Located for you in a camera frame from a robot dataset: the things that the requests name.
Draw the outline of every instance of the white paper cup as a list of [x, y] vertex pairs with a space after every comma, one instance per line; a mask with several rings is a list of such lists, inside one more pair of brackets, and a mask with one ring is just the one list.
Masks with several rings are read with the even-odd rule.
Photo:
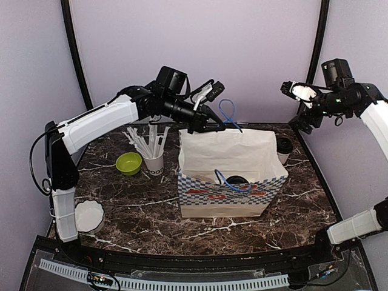
[[164, 151], [162, 151], [162, 154], [160, 156], [153, 159], [147, 159], [143, 157], [145, 165], [147, 166], [148, 171], [152, 176], [159, 176], [161, 173], [163, 173], [163, 154]]
[[279, 153], [278, 152], [279, 161], [284, 165], [287, 162], [289, 155], [290, 155], [289, 153]]

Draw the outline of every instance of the black lid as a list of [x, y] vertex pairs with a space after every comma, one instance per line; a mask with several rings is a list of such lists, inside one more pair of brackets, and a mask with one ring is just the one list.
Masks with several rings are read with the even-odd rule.
[[292, 143], [288, 138], [276, 138], [276, 150], [278, 151], [278, 153], [287, 155], [289, 153], [292, 153], [292, 149]]
[[248, 184], [249, 182], [241, 176], [230, 176], [226, 179], [229, 184]]

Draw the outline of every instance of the white bowl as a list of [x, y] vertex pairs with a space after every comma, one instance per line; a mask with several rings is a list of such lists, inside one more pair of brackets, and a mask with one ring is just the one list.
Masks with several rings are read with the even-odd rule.
[[79, 232], [94, 235], [104, 226], [105, 211], [97, 201], [86, 200], [75, 207], [75, 221]]

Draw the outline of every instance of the white paper bag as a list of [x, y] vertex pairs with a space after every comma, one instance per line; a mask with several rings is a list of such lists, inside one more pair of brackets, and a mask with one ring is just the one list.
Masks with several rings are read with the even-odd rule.
[[[274, 132], [227, 129], [188, 134], [179, 131], [178, 193], [183, 217], [258, 216], [286, 180], [288, 173], [278, 159]], [[220, 185], [226, 178], [242, 176], [249, 184]]]

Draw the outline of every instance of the blue cable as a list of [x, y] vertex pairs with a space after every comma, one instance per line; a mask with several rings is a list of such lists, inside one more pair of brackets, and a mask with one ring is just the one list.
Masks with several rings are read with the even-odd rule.
[[[227, 116], [227, 114], [226, 114], [226, 113], [222, 110], [222, 108], [221, 108], [221, 104], [222, 104], [222, 102], [224, 102], [224, 101], [227, 101], [227, 102], [231, 103], [231, 105], [232, 105], [232, 115], [230, 115], [230, 116]], [[226, 119], [223, 121], [223, 123], [231, 122], [231, 123], [232, 123], [232, 124], [233, 124], [233, 125], [234, 125], [241, 133], [242, 133], [243, 131], [241, 130], [241, 127], [238, 126], [237, 123], [235, 123], [235, 122], [233, 121], [233, 118], [235, 117], [235, 110], [236, 110], [233, 101], [230, 100], [230, 99], [222, 99], [222, 100], [218, 103], [218, 108], [219, 108], [219, 111], [222, 113], [222, 115], [224, 115], [225, 118], [226, 118]]]
[[215, 169], [214, 172], [215, 172], [215, 174], [216, 174], [216, 176], [217, 176], [217, 179], [219, 180], [219, 183], [221, 183], [221, 180], [220, 180], [220, 178], [219, 178], [218, 175], [220, 175], [221, 178], [222, 178], [222, 180], [224, 180], [224, 183], [225, 183], [226, 185], [228, 185], [228, 186], [229, 186], [231, 189], [233, 189], [234, 191], [237, 191], [237, 192], [249, 192], [250, 189], [252, 188], [252, 185], [251, 185], [251, 184], [249, 184], [249, 187], [248, 187], [247, 190], [241, 190], [241, 189], [239, 189], [239, 188], [236, 188], [236, 187], [230, 185], [230, 184], [226, 181], [224, 175], [223, 175], [219, 170]]

